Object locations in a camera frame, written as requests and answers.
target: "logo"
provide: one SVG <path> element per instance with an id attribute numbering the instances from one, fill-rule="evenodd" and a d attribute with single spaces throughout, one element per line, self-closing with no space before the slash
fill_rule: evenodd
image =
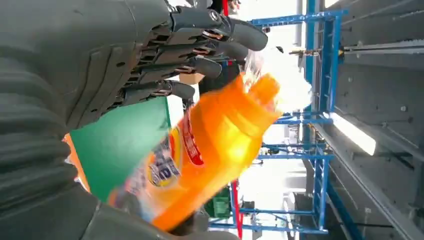
<path id="1" fill-rule="evenodd" d="M 190 162 L 196 166 L 202 166 L 205 163 L 203 162 L 200 151 L 195 143 L 189 113 L 182 119 L 180 127 L 182 129 L 182 139 L 184 141 L 185 150 L 187 151 Z"/>
<path id="2" fill-rule="evenodd" d="M 156 187 L 168 187 L 181 175 L 181 140 L 178 128 L 174 128 L 147 157 L 146 177 Z"/>

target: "plastic bottle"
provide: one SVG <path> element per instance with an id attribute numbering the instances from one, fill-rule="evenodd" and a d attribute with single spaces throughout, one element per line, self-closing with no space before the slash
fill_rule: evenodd
<path id="1" fill-rule="evenodd" d="M 282 115 L 280 87 L 270 74 L 254 82 L 240 75 L 202 95 L 109 202 L 164 231 L 174 228 L 252 164 Z"/>

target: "ceiling light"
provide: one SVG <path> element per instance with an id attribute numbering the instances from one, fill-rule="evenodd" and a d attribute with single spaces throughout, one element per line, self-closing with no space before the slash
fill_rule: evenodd
<path id="1" fill-rule="evenodd" d="M 374 138 L 368 136 L 365 132 L 359 129 L 357 126 L 348 122 L 343 117 L 339 116 L 337 113 L 332 112 L 329 115 L 327 113 L 323 114 L 325 118 L 331 118 L 333 120 L 334 126 L 340 130 L 346 137 L 348 137 L 352 142 L 358 145 L 362 150 L 364 150 L 369 155 L 374 155 L 376 150 L 376 141 Z"/>

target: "blue scaffold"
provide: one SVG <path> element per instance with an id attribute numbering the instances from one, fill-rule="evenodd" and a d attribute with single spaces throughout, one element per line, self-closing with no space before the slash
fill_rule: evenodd
<path id="1" fill-rule="evenodd" d="M 307 79 L 311 83 L 315 92 L 310 107 L 300 112 L 285 113 L 274 124 L 277 125 L 298 125 L 299 127 L 309 124 L 331 124 L 332 119 L 326 115 L 334 112 L 336 86 L 339 64 L 339 46 L 341 37 L 341 19 L 347 11 L 325 11 L 306 15 L 291 15 L 273 18 L 254 19 L 250 23 L 265 28 L 274 26 L 294 25 L 301 23 L 321 22 L 323 25 L 322 46 L 320 47 L 320 69 L 316 77 Z M 286 154 L 258 155 L 258 160 L 309 160 L 314 169 L 314 183 L 312 208 L 310 210 L 264 210 L 256 208 L 236 209 L 237 199 L 234 187 L 231 189 L 231 210 L 233 223 L 220 223 L 219 219 L 210 222 L 211 228 L 217 229 L 248 229 L 252 231 L 281 231 L 281 232 L 299 232 L 302 234 L 326 234 L 325 213 L 327 187 L 329 185 L 329 162 L 334 155 L 327 154 L 327 144 L 325 142 L 315 143 L 309 139 L 300 140 L 296 144 L 263 144 L 263 148 L 268 148 L 277 152 Z M 294 221 L 286 224 L 287 227 L 263 224 L 241 224 L 238 221 L 238 214 L 270 214 L 275 219 L 288 221 L 288 216 L 310 216 L 313 219 L 314 227 L 302 226 Z"/>

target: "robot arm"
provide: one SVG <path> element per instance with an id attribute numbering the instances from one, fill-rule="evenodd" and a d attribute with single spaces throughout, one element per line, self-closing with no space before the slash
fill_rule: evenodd
<path id="1" fill-rule="evenodd" d="M 128 83 L 151 82 L 153 66 L 190 63 L 195 48 L 237 41 L 240 27 L 206 10 L 170 12 L 161 0 L 1 5 L 0 239 L 176 239 L 75 183 L 62 138 L 116 107 Z"/>

